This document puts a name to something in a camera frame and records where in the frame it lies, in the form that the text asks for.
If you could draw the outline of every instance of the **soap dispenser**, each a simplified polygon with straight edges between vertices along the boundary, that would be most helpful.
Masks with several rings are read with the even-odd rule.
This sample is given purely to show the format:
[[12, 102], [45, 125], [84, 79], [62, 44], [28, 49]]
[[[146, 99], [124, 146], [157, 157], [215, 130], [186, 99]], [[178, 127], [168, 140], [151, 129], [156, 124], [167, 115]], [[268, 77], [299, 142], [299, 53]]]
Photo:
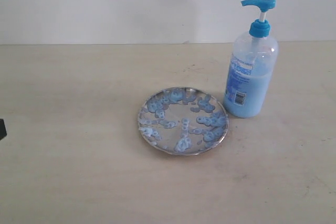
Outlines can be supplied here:
[[257, 6], [261, 13], [250, 30], [233, 44], [224, 107], [239, 118], [250, 118], [263, 106], [278, 56], [278, 43], [269, 35], [270, 24], [265, 19], [266, 12], [275, 7], [276, 0], [244, 0], [241, 4]]

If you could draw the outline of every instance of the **black object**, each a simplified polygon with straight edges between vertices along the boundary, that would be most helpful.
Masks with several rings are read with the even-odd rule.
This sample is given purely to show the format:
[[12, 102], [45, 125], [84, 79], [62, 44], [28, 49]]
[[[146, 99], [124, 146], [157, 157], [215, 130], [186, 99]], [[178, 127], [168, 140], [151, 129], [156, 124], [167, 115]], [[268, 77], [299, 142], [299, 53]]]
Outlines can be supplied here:
[[0, 140], [5, 138], [5, 136], [7, 136], [5, 121], [0, 119]]

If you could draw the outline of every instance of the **clear plastic bottle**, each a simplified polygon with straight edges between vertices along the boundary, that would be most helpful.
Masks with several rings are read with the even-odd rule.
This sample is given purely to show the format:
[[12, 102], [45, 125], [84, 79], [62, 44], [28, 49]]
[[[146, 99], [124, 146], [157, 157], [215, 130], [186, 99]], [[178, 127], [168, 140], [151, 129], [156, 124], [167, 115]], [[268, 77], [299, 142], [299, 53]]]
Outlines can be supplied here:
[[269, 36], [270, 25], [265, 20], [266, 11], [275, 7], [275, 0], [246, 0], [242, 4], [258, 6], [261, 14], [250, 31], [233, 44], [224, 107], [237, 117], [250, 118], [263, 106], [278, 56], [278, 43]]

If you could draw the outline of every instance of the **metal plate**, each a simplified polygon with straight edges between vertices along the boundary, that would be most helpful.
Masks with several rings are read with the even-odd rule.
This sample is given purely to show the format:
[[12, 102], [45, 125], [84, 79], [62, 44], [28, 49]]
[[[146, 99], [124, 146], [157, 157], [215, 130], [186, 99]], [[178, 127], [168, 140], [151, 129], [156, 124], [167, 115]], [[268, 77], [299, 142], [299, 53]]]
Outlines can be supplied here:
[[210, 94], [193, 88], [169, 88], [145, 102], [138, 126], [153, 147], [188, 156], [216, 147], [227, 133], [228, 116]]

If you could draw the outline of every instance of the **bottle label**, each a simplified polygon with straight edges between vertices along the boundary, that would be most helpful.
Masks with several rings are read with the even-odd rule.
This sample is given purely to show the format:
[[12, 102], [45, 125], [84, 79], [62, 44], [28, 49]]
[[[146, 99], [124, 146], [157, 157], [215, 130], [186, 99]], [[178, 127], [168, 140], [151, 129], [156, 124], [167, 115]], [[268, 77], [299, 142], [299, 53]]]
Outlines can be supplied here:
[[244, 105], [246, 99], [244, 86], [249, 83], [252, 70], [252, 64], [243, 62], [232, 55], [225, 90], [225, 95], [230, 102]]

